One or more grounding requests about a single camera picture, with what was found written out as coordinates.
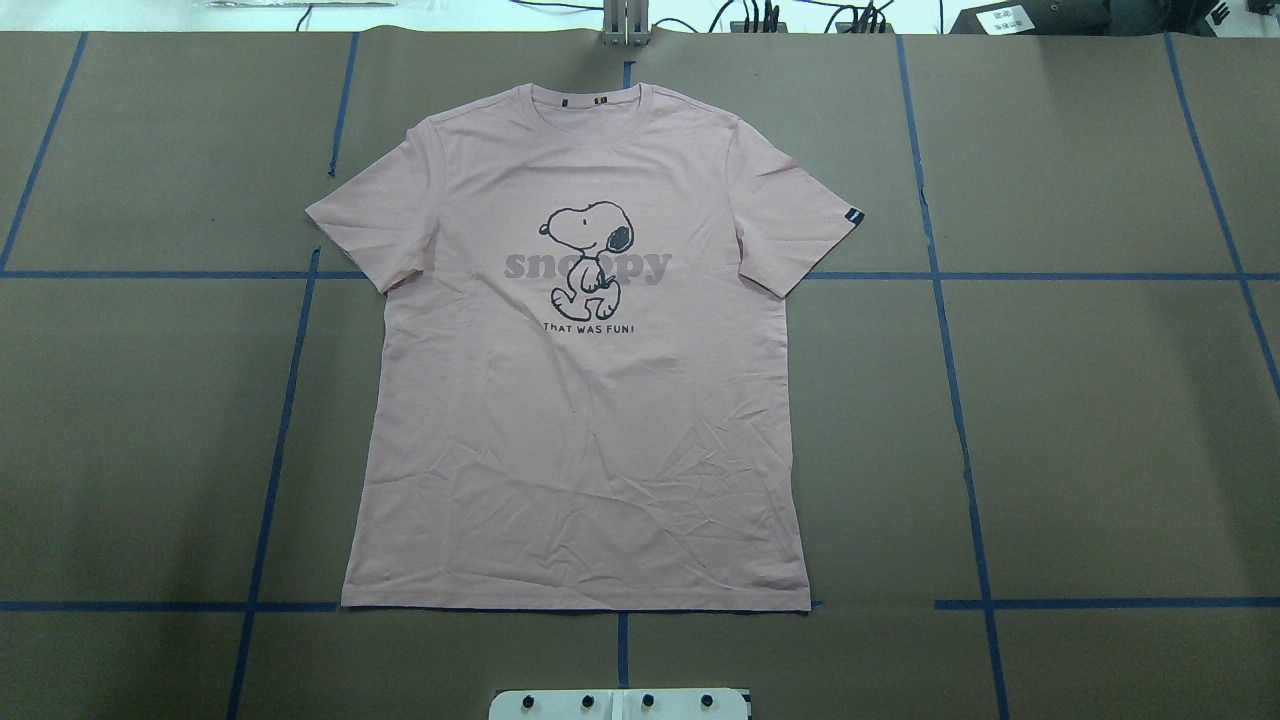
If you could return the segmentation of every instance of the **white plastic fixture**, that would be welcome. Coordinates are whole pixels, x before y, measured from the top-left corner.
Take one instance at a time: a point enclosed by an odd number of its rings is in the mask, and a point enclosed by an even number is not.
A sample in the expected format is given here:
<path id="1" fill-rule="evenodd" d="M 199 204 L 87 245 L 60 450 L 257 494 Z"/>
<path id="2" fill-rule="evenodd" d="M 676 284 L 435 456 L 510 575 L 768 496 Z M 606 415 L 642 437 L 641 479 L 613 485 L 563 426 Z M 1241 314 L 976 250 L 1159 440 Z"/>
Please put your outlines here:
<path id="1" fill-rule="evenodd" d="M 750 720 L 751 696 L 731 688 L 506 691 L 489 720 Z"/>

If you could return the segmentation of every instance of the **blue painter's tape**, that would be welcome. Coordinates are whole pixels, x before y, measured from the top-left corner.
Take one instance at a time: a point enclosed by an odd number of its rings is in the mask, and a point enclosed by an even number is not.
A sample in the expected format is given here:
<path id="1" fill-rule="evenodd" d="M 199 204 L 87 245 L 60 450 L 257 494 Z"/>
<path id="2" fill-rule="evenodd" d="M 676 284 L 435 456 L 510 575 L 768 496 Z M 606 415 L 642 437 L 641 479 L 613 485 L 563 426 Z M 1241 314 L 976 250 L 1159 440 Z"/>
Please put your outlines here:
<path id="1" fill-rule="evenodd" d="M 36 281 L 305 281 L 302 270 L 0 270 L 0 278 Z M 369 279 L 358 270 L 325 270 L 317 281 Z"/>
<path id="2" fill-rule="evenodd" d="M 262 568 L 266 565 L 266 547 L 271 537 L 271 519 L 275 515 L 275 495 L 280 486 L 280 470 L 284 466 L 284 441 L 289 434 L 289 420 L 293 416 L 293 396 L 298 387 L 298 365 L 302 361 L 302 343 L 307 336 L 307 322 L 311 318 L 311 299 L 315 295 L 319 266 L 320 249 L 316 247 L 311 252 L 311 266 L 307 269 L 307 287 L 302 293 L 302 311 L 298 314 L 298 331 L 293 337 L 293 356 L 289 360 L 289 375 L 284 386 L 284 407 L 280 410 L 280 427 L 275 434 L 275 454 L 271 457 L 271 475 L 266 483 L 262 523 L 257 532 L 257 551 L 253 555 L 253 574 L 248 584 L 248 602 L 244 610 L 244 624 L 241 628 L 239 652 L 236 656 L 236 673 L 232 676 L 230 698 L 227 701 L 228 720 L 234 720 L 239 712 L 241 691 L 244 687 L 244 669 L 248 665 L 248 650 L 253 639 L 253 615 L 257 612 L 257 597 L 262 587 Z"/>
<path id="3" fill-rule="evenodd" d="M 1280 607 L 1280 597 L 1091 597 L 1029 600 L 940 600 L 941 611 L 992 610 L 1204 610 L 1233 607 Z"/>
<path id="4" fill-rule="evenodd" d="M 248 666 L 248 643 L 253 638 L 253 610 L 244 612 L 244 621 L 241 624 L 239 652 L 236 653 L 236 671 L 232 675 L 232 694 L 227 700 L 227 720 L 236 720 L 239 715 L 239 698 L 244 689 L 244 669 Z"/>
<path id="5" fill-rule="evenodd" d="M 347 122 L 347 99 L 351 97 L 351 76 L 356 72 L 356 50 L 360 49 L 360 33 L 351 33 L 351 47 L 347 50 L 347 73 L 342 78 L 342 100 L 338 101 L 338 122 L 333 127 L 333 155 L 329 156 L 329 177 L 338 173 L 338 151 L 342 149 L 342 127 Z"/>
<path id="6" fill-rule="evenodd" d="M 1183 106 L 1183 119 L 1187 122 L 1187 132 L 1192 137 L 1192 147 L 1196 150 L 1196 160 L 1199 161 L 1201 174 L 1204 176 L 1204 186 L 1208 187 L 1210 199 L 1213 201 L 1213 213 L 1217 214 L 1217 224 L 1222 231 L 1222 240 L 1226 242 L 1226 251 L 1231 256 L 1231 265 L 1235 266 L 1236 278 L 1240 282 L 1240 293 L 1244 296 L 1244 305 L 1249 309 L 1249 320 L 1253 323 L 1253 333 L 1262 347 L 1262 357 L 1271 374 L 1271 388 L 1280 398 L 1280 369 L 1276 368 L 1275 355 L 1271 352 L 1271 343 L 1267 341 L 1266 329 L 1262 327 L 1262 318 L 1258 316 L 1257 304 L 1253 301 L 1253 291 L 1249 290 L 1249 278 L 1244 273 L 1244 263 L 1235 246 L 1235 237 L 1231 234 L 1231 225 L 1226 222 L 1226 211 L 1222 209 L 1222 199 L 1217 193 L 1217 183 L 1213 182 L 1213 173 L 1210 170 L 1208 160 L 1204 156 L 1204 147 L 1201 145 L 1199 133 L 1196 131 L 1196 119 L 1192 117 L 1190 102 L 1187 101 L 1187 90 L 1183 86 L 1183 72 L 1178 65 L 1178 51 L 1174 47 L 1174 36 L 1165 32 L 1165 51 L 1169 54 L 1169 68 L 1174 74 L 1174 87 L 1178 90 L 1178 102 Z"/>
<path id="7" fill-rule="evenodd" d="M 337 612 L 337 602 L 259 602 L 255 612 Z"/>
<path id="8" fill-rule="evenodd" d="M 0 612 L 244 612 L 243 602 L 0 601 Z"/>
<path id="9" fill-rule="evenodd" d="M 84 56 L 86 42 L 88 42 L 88 33 L 82 32 L 79 41 L 76 44 L 76 53 L 72 55 L 72 64 L 67 68 L 67 77 L 63 78 L 63 88 L 58 94 L 58 102 L 54 104 L 49 124 L 45 126 L 45 136 L 40 140 L 40 149 L 36 150 L 36 160 L 31 164 L 31 173 L 27 174 L 27 184 L 23 186 L 22 196 L 18 199 L 18 208 L 14 210 L 13 222 L 9 223 L 9 234 L 5 237 L 4 247 L 0 249 L 0 270 L 4 270 L 5 265 L 9 264 L 13 243 L 18 238 L 18 228 L 22 227 L 23 215 L 27 214 L 27 202 L 31 201 L 31 192 L 36 188 L 36 178 L 40 177 L 40 168 L 45 164 L 45 154 L 49 151 L 49 143 L 54 138 L 54 129 L 58 127 L 58 119 L 63 115 L 67 96 L 72 91 L 72 81 L 76 79 L 76 70 L 79 68 L 81 58 Z"/>
<path id="10" fill-rule="evenodd" d="M 618 612 L 618 687 L 631 687 L 630 615 Z"/>
<path id="11" fill-rule="evenodd" d="M 973 480 L 973 460 L 969 455 L 969 433 L 965 429 L 964 407 L 960 402 L 960 382 L 956 375 L 955 352 L 951 347 L 951 328 L 947 323 L 946 300 L 942 295 L 942 277 L 938 266 L 937 243 L 933 237 L 933 218 L 924 195 L 924 160 L 920 155 L 920 138 L 915 124 L 915 105 L 911 101 L 911 77 L 906 65 L 906 45 L 902 36 L 897 41 L 899 73 L 902 79 L 902 101 L 906 108 L 906 127 L 911 138 L 911 159 L 915 164 L 915 186 L 920 197 L 920 218 L 924 222 L 924 234 L 928 238 L 929 273 L 933 279 L 933 302 L 938 311 L 938 328 L 942 333 L 942 356 L 947 366 L 947 386 L 951 391 L 951 414 L 955 419 L 956 434 L 960 438 L 960 454 L 964 459 L 964 483 L 969 495 L 969 530 L 973 536 L 973 552 L 978 566 L 978 585 L 986 603 L 991 602 L 991 578 L 987 571 L 987 551 L 982 538 L 982 518 L 978 514 L 978 492 Z M 991 656 L 992 684 L 996 692 L 996 707 L 1001 720 L 1009 720 L 1009 694 L 1005 688 L 1004 660 L 1000 655 L 1000 635 L 996 632 L 996 614 L 984 610 L 987 625 L 987 650 Z"/>
<path id="12" fill-rule="evenodd" d="M 938 273 L 943 281 L 1221 282 L 1233 273 Z"/>
<path id="13" fill-rule="evenodd" d="M 931 273 L 901 273 L 901 272 L 814 272 L 808 273 L 806 281 L 931 281 Z"/>

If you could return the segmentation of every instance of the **t-shirt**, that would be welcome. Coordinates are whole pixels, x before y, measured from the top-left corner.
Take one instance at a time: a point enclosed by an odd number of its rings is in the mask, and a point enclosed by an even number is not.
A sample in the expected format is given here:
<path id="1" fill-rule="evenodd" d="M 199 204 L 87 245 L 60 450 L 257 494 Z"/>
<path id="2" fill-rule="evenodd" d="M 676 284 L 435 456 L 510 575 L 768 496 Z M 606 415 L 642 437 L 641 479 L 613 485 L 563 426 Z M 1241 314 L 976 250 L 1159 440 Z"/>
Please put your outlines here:
<path id="1" fill-rule="evenodd" d="M 343 605 L 810 609 L 782 299 L 861 211 L 640 83 L 431 115 L 307 213 L 387 293 Z"/>

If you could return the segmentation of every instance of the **snoopy print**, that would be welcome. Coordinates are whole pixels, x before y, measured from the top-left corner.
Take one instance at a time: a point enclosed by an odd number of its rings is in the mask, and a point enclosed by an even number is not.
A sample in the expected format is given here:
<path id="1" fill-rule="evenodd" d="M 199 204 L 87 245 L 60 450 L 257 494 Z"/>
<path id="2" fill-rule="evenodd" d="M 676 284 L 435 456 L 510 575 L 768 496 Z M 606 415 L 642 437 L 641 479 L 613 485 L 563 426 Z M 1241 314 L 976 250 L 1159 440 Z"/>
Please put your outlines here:
<path id="1" fill-rule="evenodd" d="M 580 255 L 564 278 L 566 287 L 552 291 L 556 310 L 580 323 L 613 316 L 622 301 L 622 287 L 614 275 L 605 277 L 600 252 L 626 252 L 635 241 L 635 228 L 622 208 L 608 200 L 586 208 L 561 208 L 538 232 Z"/>

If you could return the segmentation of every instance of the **dog ear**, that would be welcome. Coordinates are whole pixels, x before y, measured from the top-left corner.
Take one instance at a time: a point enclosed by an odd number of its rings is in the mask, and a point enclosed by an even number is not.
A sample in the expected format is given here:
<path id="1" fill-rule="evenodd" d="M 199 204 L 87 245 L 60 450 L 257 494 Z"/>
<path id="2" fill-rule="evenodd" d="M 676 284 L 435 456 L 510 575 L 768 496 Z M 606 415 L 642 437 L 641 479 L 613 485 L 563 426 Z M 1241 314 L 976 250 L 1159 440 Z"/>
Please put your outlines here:
<path id="1" fill-rule="evenodd" d="M 609 242 L 605 245 L 609 252 L 625 252 L 631 247 L 631 228 L 626 225 L 618 225 L 616 231 L 609 233 Z"/>

